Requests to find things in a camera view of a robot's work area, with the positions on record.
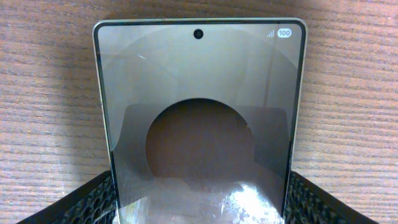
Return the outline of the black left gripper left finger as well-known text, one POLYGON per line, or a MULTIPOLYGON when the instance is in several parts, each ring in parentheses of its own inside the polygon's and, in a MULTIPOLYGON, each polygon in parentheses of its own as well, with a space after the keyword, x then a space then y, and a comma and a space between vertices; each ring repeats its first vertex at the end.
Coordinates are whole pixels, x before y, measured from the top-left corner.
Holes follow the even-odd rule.
POLYGON ((116 216, 116 191, 107 170, 19 224, 111 224, 116 216))

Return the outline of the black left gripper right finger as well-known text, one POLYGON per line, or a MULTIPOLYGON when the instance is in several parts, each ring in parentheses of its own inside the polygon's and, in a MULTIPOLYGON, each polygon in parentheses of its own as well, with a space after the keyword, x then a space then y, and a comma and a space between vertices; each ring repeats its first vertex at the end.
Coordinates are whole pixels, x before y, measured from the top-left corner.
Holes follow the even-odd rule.
POLYGON ((289 224, 377 224, 294 171, 289 175, 284 222, 289 224))

